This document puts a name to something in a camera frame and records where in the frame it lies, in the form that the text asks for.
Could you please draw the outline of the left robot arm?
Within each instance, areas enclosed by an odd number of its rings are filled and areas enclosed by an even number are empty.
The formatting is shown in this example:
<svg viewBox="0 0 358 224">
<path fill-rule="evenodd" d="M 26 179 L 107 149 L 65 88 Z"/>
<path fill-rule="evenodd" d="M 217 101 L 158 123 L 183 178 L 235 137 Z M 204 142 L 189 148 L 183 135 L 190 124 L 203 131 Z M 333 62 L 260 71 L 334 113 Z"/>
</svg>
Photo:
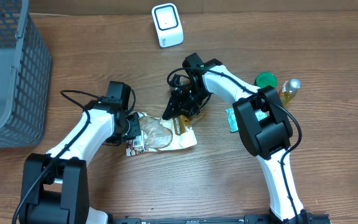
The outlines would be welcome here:
<svg viewBox="0 0 358 224">
<path fill-rule="evenodd" d="M 90 206 L 87 168 L 104 143 L 120 145 L 140 134 L 129 103 L 134 95 L 129 85 L 109 82 L 106 95 L 80 106 L 80 121 L 60 143 L 26 158 L 13 223 L 113 223 L 110 213 Z"/>
</svg>

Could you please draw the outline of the teal white snack packet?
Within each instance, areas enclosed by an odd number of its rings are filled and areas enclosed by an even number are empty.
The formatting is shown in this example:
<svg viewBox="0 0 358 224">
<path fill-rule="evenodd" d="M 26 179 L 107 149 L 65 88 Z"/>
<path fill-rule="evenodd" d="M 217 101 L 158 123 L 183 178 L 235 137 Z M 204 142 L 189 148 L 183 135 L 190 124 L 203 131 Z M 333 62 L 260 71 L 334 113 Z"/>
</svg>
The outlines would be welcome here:
<svg viewBox="0 0 358 224">
<path fill-rule="evenodd" d="M 238 126 L 237 126 L 237 121 L 236 121 L 236 117 L 234 114 L 234 109 L 228 108 L 228 109 L 226 109 L 226 113 L 227 113 L 227 121 L 229 123 L 231 132 L 232 133 L 238 132 Z M 255 115 L 256 115 L 258 121 L 265 119 L 267 117 L 267 113 L 262 112 L 261 110 L 257 110 L 255 112 Z"/>
</svg>

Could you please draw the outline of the yellow liquid bottle silver cap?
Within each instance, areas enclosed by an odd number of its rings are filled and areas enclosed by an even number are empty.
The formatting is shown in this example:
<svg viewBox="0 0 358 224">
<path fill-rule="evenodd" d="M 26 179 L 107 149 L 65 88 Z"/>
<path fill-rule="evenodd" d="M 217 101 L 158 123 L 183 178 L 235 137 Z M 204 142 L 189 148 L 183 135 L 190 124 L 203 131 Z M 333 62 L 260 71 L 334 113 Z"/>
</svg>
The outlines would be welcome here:
<svg viewBox="0 0 358 224">
<path fill-rule="evenodd" d="M 294 99 L 298 90 L 301 87 L 301 81 L 297 78 L 286 81 L 282 89 L 278 92 L 283 106 L 286 106 L 292 99 Z"/>
</svg>

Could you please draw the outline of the brown snack packet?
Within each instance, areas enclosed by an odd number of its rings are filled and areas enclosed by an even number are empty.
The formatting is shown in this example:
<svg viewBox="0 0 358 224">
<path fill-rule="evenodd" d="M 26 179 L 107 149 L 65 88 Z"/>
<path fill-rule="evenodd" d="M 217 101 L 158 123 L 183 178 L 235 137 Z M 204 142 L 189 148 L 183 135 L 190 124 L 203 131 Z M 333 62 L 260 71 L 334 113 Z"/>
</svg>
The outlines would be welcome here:
<svg viewBox="0 0 358 224">
<path fill-rule="evenodd" d="M 176 151 L 197 144 L 190 119 L 185 115 L 165 120 L 140 111 L 134 114 L 139 117 L 140 135 L 126 142 L 128 157 L 146 152 Z"/>
</svg>

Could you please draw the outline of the green lid white jar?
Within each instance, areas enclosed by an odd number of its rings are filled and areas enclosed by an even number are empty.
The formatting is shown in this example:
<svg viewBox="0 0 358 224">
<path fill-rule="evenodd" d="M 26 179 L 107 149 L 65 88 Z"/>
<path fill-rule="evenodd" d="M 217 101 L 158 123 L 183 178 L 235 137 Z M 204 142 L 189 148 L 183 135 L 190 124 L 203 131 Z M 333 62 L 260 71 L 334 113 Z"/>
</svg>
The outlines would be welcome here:
<svg viewBox="0 0 358 224">
<path fill-rule="evenodd" d="M 275 88 L 277 86 L 277 78 L 271 72 L 262 72 L 256 76 L 254 85 L 260 88 L 265 88 L 266 86 Z"/>
</svg>

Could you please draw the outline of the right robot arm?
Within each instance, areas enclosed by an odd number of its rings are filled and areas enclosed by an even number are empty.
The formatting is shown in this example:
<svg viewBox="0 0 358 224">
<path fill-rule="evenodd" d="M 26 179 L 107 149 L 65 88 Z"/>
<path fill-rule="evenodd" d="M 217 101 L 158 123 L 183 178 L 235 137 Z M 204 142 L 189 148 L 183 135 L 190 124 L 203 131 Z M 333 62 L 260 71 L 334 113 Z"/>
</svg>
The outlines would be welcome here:
<svg viewBox="0 0 358 224">
<path fill-rule="evenodd" d="M 299 124 L 283 107 L 276 89 L 248 84 L 219 60 L 204 62 L 196 53 L 168 74 L 167 83 L 172 91 L 163 119 L 196 115 L 212 95 L 232 105 L 241 142 L 264 173 L 270 195 L 269 223 L 306 223 L 289 162 L 297 147 L 290 142 L 292 127 Z"/>
</svg>

